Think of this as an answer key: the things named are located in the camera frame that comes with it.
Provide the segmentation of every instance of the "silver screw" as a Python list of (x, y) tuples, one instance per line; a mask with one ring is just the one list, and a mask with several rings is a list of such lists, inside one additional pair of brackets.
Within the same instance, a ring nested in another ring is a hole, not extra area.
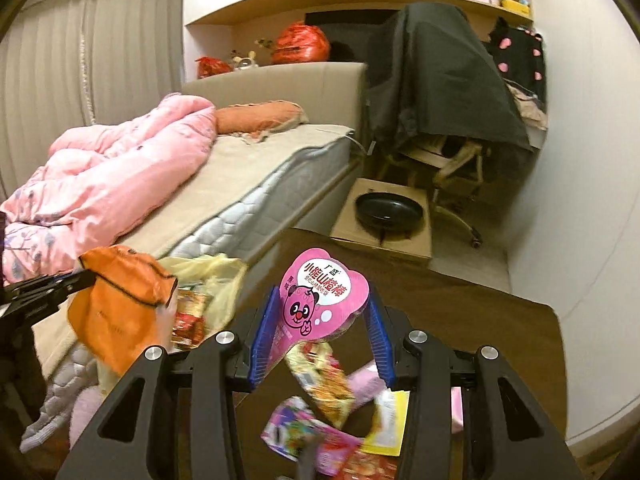
[(150, 346), (145, 350), (145, 357), (150, 361), (155, 361), (162, 355), (162, 349), (159, 346)]
[(427, 341), (427, 335), (422, 330), (411, 330), (409, 339), (414, 343), (424, 343)]
[(219, 342), (221, 345), (228, 345), (235, 338), (236, 336), (234, 335), (234, 333), (229, 332), (229, 330), (225, 330), (224, 332), (218, 332), (218, 334), (216, 335), (216, 341)]
[(482, 357), (489, 359), (490, 361), (498, 358), (498, 351), (492, 346), (483, 346), (480, 351)]

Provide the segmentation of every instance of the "curtain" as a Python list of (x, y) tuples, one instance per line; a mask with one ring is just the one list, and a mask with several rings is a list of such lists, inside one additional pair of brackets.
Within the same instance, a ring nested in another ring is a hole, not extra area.
[(0, 43), (0, 198), (66, 129), (117, 124), (180, 89), (182, 0), (44, 0)]

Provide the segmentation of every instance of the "red bag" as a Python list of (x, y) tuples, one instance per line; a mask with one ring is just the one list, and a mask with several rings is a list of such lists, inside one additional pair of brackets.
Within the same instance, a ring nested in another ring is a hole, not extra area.
[(324, 32), (302, 22), (289, 25), (276, 40), (271, 62), (310, 63), (329, 59), (329, 40)]
[(228, 65), (228, 63), (225, 63), (217, 57), (203, 56), (196, 59), (196, 62), (198, 63), (198, 79), (209, 77), (210, 75), (233, 72), (233, 69)]

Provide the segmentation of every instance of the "black bowl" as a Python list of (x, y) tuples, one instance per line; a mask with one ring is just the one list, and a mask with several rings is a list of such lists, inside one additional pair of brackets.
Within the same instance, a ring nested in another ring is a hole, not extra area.
[(365, 193), (356, 199), (356, 216), (365, 227), (382, 232), (411, 232), (424, 211), (415, 200), (396, 193)]

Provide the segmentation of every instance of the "shelf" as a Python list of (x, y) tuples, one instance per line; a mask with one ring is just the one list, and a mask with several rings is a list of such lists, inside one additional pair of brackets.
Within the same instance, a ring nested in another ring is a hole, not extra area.
[(335, 4), (410, 4), (413, 2), (442, 2), (458, 6), (467, 14), (480, 14), (489, 18), (504, 17), (511, 25), (529, 25), (532, 19), (519, 12), (511, 12), (503, 7), (476, 2), (475, 0), (242, 0), (203, 16), (192, 23), (201, 25), (237, 25), (254, 18), (271, 16), (287, 10), (308, 9), (310, 7)]
[(464, 10), (467, 14), (480, 14), (488, 18), (503, 17), (510, 25), (530, 25), (533, 20), (530, 16), (526, 16), (519, 12), (505, 9), (504, 7), (496, 7), (484, 2), (475, 0), (387, 0), (393, 3), (411, 4), (414, 2), (440, 2), (443, 4), (452, 4)]

